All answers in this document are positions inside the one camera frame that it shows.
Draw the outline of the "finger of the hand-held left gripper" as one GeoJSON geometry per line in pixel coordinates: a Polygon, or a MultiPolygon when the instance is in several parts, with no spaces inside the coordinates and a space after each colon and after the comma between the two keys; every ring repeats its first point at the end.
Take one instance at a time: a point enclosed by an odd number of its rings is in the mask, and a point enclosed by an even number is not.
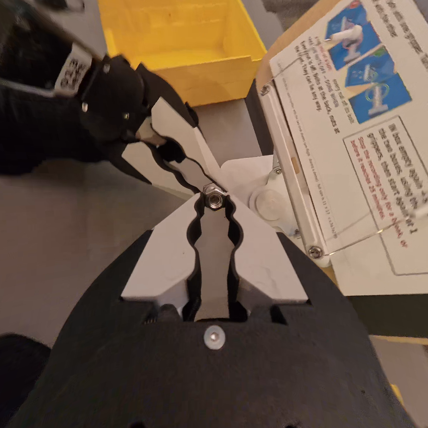
{"type": "Polygon", "coordinates": [[[192,127],[164,98],[160,97],[152,108],[152,128],[164,139],[176,142],[185,158],[200,165],[205,176],[224,191],[227,181],[211,153],[198,127],[192,127]]]}
{"type": "Polygon", "coordinates": [[[151,151],[158,167],[151,178],[153,186],[182,194],[187,189],[190,194],[196,194],[203,192],[206,186],[215,184],[200,163],[186,156],[174,139],[162,139],[160,144],[151,141],[151,151]]]}

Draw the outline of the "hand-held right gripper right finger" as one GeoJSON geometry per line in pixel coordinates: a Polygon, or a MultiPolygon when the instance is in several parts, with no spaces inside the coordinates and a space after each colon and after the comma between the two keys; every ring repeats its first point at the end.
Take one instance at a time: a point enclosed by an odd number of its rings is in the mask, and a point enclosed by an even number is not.
{"type": "Polygon", "coordinates": [[[230,319],[247,319],[258,307],[307,303],[308,296],[274,228],[234,195],[227,195],[225,215],[233,244],[228,274],[230,319]]]}

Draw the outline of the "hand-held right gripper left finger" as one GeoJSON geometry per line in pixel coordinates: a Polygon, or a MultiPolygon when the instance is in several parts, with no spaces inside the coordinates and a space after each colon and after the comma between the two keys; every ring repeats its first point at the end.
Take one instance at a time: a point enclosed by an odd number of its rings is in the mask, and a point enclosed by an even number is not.
{"type": "Polygon", "coordinates": [[[195,244],[201,237],[205,202],[202,194],[149,231],[148,241],[121,298],[173,305],[184,321],[193,321],[201,306],[202,273],[195,244]]]}

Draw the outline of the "silver hex nut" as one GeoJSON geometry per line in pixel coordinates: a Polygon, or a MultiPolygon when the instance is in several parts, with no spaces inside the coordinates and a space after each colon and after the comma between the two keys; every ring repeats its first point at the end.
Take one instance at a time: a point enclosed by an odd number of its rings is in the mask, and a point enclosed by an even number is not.
{"type": "Polygon", "coordinates": [[[213,192],[210,194],[204,194],[204,197],[206,207],[212,211],[218,211],[224,208],[227,193],[220,194],[218,192],[213,192]]]}

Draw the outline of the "person's left hand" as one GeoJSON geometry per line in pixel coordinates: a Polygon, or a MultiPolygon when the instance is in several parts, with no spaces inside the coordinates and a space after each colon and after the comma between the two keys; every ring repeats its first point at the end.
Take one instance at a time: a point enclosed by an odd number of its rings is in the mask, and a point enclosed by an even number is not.
{"type": "Polygon", "coordinates": [[[40,149],[44,160],[69,159],[83,163],[107,161],[98,143],[80,121],[81,103],[74,98],[39,102],[40,149]]]}

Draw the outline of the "printed instruction sheet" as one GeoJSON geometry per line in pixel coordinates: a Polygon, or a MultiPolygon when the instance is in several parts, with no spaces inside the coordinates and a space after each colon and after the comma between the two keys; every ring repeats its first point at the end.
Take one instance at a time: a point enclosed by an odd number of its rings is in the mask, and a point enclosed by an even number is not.
{"type": "MultiPolygon", "coordinates": [[[[427,205],[427,1],[340,1],[270,60],[282,111],[331,253],[427,205]]],[[[348,296],[427,294],[427,220],[330,257],[348,296]]]]}

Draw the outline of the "curved document stand board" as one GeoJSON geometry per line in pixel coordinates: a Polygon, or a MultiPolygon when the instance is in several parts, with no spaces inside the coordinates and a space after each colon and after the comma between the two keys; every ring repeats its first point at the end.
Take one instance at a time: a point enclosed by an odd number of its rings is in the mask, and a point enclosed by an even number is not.
{"type": "MultiPolygon", "coordinates": [[[[274,151],[259,94],[259,89],[272,77],[269,60],[338,3],[334,0],[315,3],[275,40],[262,59],[245,102],[263,155],[274,151]]],[[[348,299],[370,335],[390,342],[427,345],[427,294],[348,296],[348,299]]]]}

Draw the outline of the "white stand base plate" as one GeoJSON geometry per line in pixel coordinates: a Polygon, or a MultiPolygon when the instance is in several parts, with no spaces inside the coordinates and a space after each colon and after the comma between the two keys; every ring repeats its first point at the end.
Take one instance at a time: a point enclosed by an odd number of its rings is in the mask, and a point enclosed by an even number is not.
{"type": "Polygon", "coordinates": [[[273,155],[234,159],[221,169],[231,185],[231,192],[264,222],[278,232],[300,239],[300,231],[285,186],[271,189],[266,186],[272,170],[273,155]]]}

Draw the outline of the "clear stand bracket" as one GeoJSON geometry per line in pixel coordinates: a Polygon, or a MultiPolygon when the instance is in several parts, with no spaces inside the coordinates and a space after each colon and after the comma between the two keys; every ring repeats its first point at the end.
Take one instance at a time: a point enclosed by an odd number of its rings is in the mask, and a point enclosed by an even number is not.
{"type": "Polygon", "coordinates": [[[271,189],[279,189],[285,186],[285,180],[282,175],[282,168],[275,150],[272,157],[272,170],[268,175],[266,186],[271,189]]]}

